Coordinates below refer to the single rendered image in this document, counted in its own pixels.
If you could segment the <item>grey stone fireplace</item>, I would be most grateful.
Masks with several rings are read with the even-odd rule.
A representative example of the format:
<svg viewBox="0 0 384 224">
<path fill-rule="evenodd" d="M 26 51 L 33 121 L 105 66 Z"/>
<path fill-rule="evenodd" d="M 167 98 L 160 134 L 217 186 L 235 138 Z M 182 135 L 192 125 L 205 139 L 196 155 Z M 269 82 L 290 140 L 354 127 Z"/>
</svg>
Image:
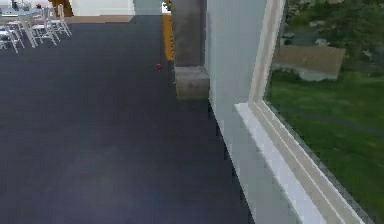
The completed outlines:
<svg viewBox="0 0 384 224">
<path fill-rule="evenodd" d="M 179 100 L 209 96 L 204 68 L 207 0 L 173 0 L 174 73 Z"/>
</svg>

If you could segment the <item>yellow wooden shelf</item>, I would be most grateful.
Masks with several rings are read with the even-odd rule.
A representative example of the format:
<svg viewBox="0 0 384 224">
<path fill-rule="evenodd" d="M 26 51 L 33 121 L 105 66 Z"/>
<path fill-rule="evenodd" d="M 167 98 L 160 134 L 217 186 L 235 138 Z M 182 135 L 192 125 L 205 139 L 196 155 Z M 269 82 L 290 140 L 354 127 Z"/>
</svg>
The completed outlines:
<svg viewBox="0 0 384 224">
<path fill-rule="evenodd" d="M 169 61 L 174 59 L 172 17 L 170 14 L 162 15 L 162 33 L 164 38 L 165 56 Z"/>
</svg>

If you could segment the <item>white framed window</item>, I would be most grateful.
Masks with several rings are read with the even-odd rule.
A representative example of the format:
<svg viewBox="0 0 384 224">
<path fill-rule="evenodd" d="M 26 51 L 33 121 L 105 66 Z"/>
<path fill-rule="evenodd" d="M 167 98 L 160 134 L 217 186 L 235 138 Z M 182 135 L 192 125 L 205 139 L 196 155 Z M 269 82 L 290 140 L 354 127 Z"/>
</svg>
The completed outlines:
<svg viewBox="0 0 384 224">
<path fill-rule="evenodd" d="M 266 0 L 247 106 L 322 224 L 384 224 L 384 0 Z"/>
</svg>

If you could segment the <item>white dining chair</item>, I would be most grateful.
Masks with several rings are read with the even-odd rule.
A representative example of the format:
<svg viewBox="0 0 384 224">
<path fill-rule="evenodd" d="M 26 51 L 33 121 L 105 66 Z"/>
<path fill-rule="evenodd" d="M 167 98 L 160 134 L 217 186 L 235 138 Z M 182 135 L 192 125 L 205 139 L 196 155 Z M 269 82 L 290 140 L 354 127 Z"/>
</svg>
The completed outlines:
<svg viewBox="0 0 384 224">
<path fill-rule="evenodd" d="M 14 51 L 19 53 L 18 46 L 25 47 L 21 36 L 21 29 L 13 22 L 0 22 L 0 49 L 12 46 Z"/>
<path fill-rule="evenodd" d="M 50 18 L 50 22 L 53 25 L 54 30 L 57 31 L 59 34 L 65 33 L 68 37 L 71 37 L 72 32 L 70 31 L 69 26 L 65 20 L 64 6 L 62 4 L 59 4 L 56 9 L 58 10 L 58 17 Z"/>
<path fill-rule="evenodd" d="M 32 31 L 34 37 L 39 39 L 40 42 L 43 42 L 44 39 L 49 39 L 53 42 L 54 45 L 56 42 L 56 33 L 53 29 L 53 25 L 49 19 L 49 9 L 42 8 L 41 16 L 38 19 L 33 20 Z"/>
</svg>

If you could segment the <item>white dining table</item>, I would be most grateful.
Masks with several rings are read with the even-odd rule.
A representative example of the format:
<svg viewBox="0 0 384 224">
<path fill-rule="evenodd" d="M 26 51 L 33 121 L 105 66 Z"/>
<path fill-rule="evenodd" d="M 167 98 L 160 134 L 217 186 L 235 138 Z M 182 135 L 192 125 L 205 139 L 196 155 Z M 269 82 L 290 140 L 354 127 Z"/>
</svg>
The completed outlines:
<svg viewBox="0 0 384 224">
<path fill-rule="evenodd" d="M 19 9 L 18 11 L 16 11 L 12 8 L 4 8 L 2 10 L 2 13 L 0 14 L 0 18 L 5 20 L 12 20 L 12 19 L 19 20 L 21 22 L 23 30 L 26 32 L 26 35 L 28 37 L 28 40 L 31 43 L 31 46 L 35 48 L 38 46 L 38 44 L 35 40 L 33 31 L 32 31 L 32 18 L 34 15 L 37 15 L 39 13 L 40 13 L 40 10 L 38 9 L 30 9 L 29 11 L 24 11 Z"/>
</svg>

